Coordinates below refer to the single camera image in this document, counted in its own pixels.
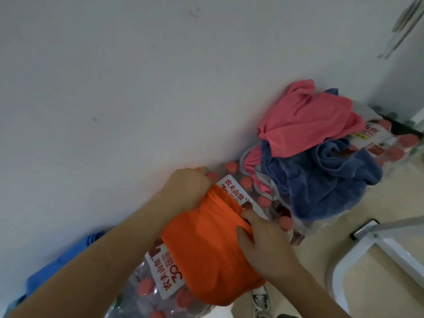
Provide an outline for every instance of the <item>person's left hand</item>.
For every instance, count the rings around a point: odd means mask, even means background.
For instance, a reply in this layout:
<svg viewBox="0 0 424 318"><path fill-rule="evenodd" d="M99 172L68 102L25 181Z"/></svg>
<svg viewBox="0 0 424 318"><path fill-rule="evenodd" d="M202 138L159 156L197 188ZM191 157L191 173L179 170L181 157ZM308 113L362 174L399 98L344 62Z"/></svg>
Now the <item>person's left hand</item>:
<svg viewBox="0 0 424 318"><path fill-rule="evenodd" d="M214 180L206 176L208 172L206 167L176 170L169 177L162 192L167 198L178 203L181 212L191 211L200 206L209 188L215 184Z"/></svg>

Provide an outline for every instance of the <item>tile floor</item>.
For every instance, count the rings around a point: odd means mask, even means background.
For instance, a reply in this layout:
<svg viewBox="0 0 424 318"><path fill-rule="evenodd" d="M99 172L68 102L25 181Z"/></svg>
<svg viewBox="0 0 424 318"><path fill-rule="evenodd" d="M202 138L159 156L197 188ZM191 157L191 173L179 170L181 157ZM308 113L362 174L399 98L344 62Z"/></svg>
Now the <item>tile floor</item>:
<svg viewBox="0 0 424 318"><path fill-rule="evenodd" d="M300 262L325 286L328 267L352 245L349 233L370 218L387 222L424 215L424 157L398 171L390 179L370 189L360 204L317 234L295 247ZM398 240L424 263L424 236ZM368 253L347 273L346 297L353 317L424 317L424 289L418 286L378 247ZM299 315L291 304L268 285L273 317L281 313ZM250 318L250 296L244 295L232 307L235 318Z"/></svg>

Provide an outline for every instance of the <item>sneaker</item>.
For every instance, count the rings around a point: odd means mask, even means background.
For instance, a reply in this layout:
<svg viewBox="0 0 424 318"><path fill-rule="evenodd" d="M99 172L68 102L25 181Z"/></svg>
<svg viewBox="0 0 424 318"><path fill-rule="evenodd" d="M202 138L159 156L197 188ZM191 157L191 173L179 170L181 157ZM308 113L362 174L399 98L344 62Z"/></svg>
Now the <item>sneaker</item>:
<svg viewBox="0 0 424 318"><path fill-rule="evenodd" d="M265 286L253 289L252 302L255 307L256 317L262 318L261 316L257 316L256 312L264 313L263 317L271 316L271 299L269 298L268 290L265 288Z"/></svg>

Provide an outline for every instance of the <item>forearm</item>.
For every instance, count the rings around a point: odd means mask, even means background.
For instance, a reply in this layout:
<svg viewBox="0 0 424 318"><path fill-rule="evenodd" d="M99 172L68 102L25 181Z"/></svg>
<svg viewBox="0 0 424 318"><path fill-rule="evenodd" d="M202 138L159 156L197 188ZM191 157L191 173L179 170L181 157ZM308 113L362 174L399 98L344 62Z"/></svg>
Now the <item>forearm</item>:
<svg viewBox="0 0 424 318"><path fill-rule="evenodd" d="M102 317L131 272L179 212L161 192L69 262L10 318Z"/></svg>
<svg viewBox="0 0 424 318"><path fill-rule="evenodd" d="M303 318L350 318L301 265L290 278L272 284Z"/></svg>

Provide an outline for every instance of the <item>hand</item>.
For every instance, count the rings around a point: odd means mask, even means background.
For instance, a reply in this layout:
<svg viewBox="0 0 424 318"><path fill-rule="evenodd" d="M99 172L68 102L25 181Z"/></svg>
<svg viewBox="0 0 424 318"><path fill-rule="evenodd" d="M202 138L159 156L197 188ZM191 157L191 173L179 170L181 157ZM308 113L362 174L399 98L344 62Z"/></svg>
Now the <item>hand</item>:
<svg viewBox="0 0 424 318"><path fill-rule="evenodd" d="M262 219L253 210L246 210L241 216L252 225L254 242L238 226L238 243L247 261L263 278L275 286L302 268L287 235L277 224Z"/></svg>
<svg viewBox="0 0 424 318"><path fill-rule="evenodd" d="M188 212L200 206L203 197L215 182L206 176L206 167L185 168L171 174L162 192L178 205L179 212Z"/></svg>

